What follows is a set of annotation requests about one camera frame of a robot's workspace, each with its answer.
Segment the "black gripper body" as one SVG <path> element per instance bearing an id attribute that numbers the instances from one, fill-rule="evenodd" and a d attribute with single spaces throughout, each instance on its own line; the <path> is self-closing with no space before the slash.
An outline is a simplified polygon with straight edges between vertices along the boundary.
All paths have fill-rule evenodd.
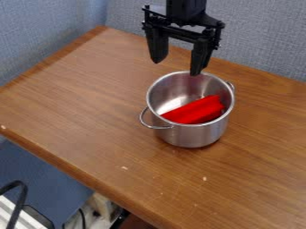
<path id="1" fill-rule="evenodd" d="M 206 14 L 207 0 L 166 0 L 166 5 L 147 4 L 143 29 L 158 29 L 166 35 L 192 43 L 196 38 L 219 47 L 225 23 Z"/>

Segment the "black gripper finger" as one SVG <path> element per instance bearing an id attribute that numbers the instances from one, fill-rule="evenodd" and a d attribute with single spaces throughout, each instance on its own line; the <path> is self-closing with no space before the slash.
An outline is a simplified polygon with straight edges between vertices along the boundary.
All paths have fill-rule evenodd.
<path id="1" fill-rule="evenodd" d="M 199 38 L 191 50 L 190 75 L 196 76 L 209 66 L 214 44 L 210 39 Z"/>
<path id="2" fill-rule="evenodd" d="M 144 28 L 150 56 L 155 64 L 160 63 L 168 55 L 168 35 L 155 27 Z"/>

